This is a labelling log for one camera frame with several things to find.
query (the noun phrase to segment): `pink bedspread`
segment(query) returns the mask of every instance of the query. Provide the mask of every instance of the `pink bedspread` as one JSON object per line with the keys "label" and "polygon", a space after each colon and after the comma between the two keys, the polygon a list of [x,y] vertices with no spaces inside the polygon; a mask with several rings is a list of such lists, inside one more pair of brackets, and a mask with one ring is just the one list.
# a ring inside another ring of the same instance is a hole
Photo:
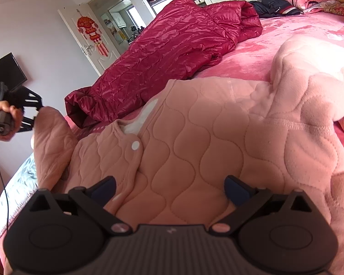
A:
{"label": "pink bedspread", "polygon": [[[240,43],[237,49],[223,57],[217,66],[195,75],[197,78],[220,76],[243,80],[270,81],[272,59],[279,47],[294,34],[312,36],[344,47],[344,17],[330,13],[261,19],[263,33],[260,37]],[[140,110],[125,119],[137,116]],[[77,136],[84,138],[90,133],[101,132],[108,123],[99,123],[87,129],[77,129]],[[335,130],[344,146],[344,132],[335,124]]]}

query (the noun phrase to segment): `red down jacket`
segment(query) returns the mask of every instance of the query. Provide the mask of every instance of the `red down jacket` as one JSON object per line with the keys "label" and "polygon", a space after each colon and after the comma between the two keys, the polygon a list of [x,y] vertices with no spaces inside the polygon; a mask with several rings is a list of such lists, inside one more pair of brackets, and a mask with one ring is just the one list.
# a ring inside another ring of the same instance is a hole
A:
{"label": "red down jacket", "polygon": [[186,80],[217,65],[238,42],[261,32],[259,17],[246,1],[201,8],[193,0],[174,0],[93,86],[65,97],[67,114],[80,128],[122,118],[163,90],[168,80]]}

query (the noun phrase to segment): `television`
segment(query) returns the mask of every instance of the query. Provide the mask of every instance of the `television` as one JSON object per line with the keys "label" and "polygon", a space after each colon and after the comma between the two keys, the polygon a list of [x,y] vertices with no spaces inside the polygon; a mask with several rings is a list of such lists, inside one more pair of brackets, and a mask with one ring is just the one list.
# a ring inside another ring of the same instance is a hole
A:
{"label": "television", "polygon": [[12,53],[0,59],[0,82],[4,82],[8,90],[16,89],[26,80]]}

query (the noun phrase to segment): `hand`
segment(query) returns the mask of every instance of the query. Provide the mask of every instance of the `hand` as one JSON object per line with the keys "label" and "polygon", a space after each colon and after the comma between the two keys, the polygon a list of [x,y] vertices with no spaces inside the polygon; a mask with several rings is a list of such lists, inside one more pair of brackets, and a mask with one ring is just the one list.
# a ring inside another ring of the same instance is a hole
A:
{"label": "hand", "polygon": [[14,129],[5,136],[0,135],[1,141],[9,141],[19,131],[23,120],[23,113],[20,109],[17,109],[15,106],[10,106],[8,101],[0,101],[0,111],[10,113],[14,120]]}

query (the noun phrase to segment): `door handle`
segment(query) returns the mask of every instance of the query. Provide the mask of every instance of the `door handle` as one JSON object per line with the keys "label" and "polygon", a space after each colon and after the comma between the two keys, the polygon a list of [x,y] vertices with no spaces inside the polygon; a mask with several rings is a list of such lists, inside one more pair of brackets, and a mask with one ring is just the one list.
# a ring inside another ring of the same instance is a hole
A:
{"label": "door handle", "polygon": [[86,53],[88,54],[88,56],[90,57],[90,56],[92,56],[92,52],[93,52],[93,50],[94,50],[94,46],[93,45],[83,45],[83,48],[84,48],[84,50],[86,51]]}
{"label": "door handle", "polygon": [[83,47],[80,47],[80,48],[81,48],[81,51],[83,52],[83,54],[85,54],[87,56],[86,51],[84,50],[84,48]]}

